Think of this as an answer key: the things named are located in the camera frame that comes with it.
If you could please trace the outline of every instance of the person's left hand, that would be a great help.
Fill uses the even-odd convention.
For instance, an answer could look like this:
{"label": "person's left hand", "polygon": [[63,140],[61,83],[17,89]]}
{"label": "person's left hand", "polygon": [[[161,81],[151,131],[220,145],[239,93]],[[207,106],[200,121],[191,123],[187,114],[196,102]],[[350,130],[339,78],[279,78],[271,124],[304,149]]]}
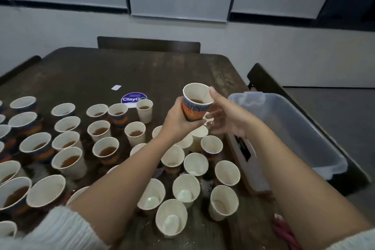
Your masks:
{"label": "person's left hand", "polygon": [[163,127],[159,133],[159,135],[170,139],[173,144],[183,140],[190,132],[206,122],[204,119],[188,122],[182,111],[182,99],[182,96],[176,99],[175,104],[166,115]]}

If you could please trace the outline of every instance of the wooden table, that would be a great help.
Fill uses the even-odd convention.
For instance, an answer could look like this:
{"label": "wooden table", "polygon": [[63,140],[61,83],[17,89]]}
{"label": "wooden table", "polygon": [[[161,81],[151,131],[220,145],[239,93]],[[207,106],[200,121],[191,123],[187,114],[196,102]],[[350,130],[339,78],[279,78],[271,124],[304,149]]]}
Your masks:
{"label": "wooden table", "polygon": [[[142,92],[154,102],[153,120],[146,125],[146,142],[152,130],[161,125],[169,108],[182,88],[190,82],[214,86],[223,96],[248,91],[230,61],[221,55],[196,53],[163,53],[142,51],[101,50],[67,47],[58,49],[0,87],[2,101],[9,103],[22,96],[35,96],[39,112],[44,115],[44,130],[53,133],[55,120],[51,109],[58,104],[76,105],[77,116],[86,129],[88,107],[98,103],[108,106],[119,103],[129,92]],[[114,85],[121,85],[117,91]],[[135,109],[129,110],[129,121],[138,120]],[[122,149],[122,160],[128,158],[130,145],[123,132],[116,133]],[[79,187],[92,184],[105,174],[90,154],[86,142],[89,175]],[[172,198],[172,181],[161,180],[166,186],[166,199]],[[208,218],[208,199],[202,195],[188,209],[184,231],[174,239],[165,239],[157,230],[154,218],[139,214],[129,223],[121,249],[280,249],[286,244],[271,229],[275,202],[267,196],[252,196],[243,183],[236,186],[239,197],[237,212],[218,223]]]}

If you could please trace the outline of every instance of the gray floor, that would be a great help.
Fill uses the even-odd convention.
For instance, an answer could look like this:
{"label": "gray floor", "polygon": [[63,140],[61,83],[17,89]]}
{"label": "gray floor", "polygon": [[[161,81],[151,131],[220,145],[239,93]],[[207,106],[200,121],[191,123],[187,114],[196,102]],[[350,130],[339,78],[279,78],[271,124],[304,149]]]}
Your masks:
{"label": "gray floor", "polygon": [[[375,90],[286,88],[303,109],[375,179]],[[375,187],[348,197],[375,223]]]}

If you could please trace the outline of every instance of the person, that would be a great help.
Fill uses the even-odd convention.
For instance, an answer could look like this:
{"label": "person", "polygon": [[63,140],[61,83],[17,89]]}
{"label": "person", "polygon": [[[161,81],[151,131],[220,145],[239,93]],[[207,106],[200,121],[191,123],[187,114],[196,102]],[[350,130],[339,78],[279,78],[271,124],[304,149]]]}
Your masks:
{"label": "person", "polygon": [[[290,228],[303,249],[375,249],[370,222],[298,158],[261,120],[212,87],[212,134],[248,139]],[[56,207],[23,239],[3,238],[2,249],[108,249],[123,235],[163,154],[205,120],[188,122],[182,97],[159,135],[97,180],[69,207]]]}

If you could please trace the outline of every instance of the chair backrest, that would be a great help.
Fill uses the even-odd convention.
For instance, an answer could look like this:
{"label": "chair backrest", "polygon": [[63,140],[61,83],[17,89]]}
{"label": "chair backrest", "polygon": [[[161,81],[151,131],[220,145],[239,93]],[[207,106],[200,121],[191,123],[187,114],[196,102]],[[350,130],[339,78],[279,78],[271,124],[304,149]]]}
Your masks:
{"label": "chair backrest", "polygon": [[99,49],[147,50],[153,52],[201,52],[201,43],[198,42],[167,41],[163,39],[117,38],[101,36],[97,38],[97,47]]}

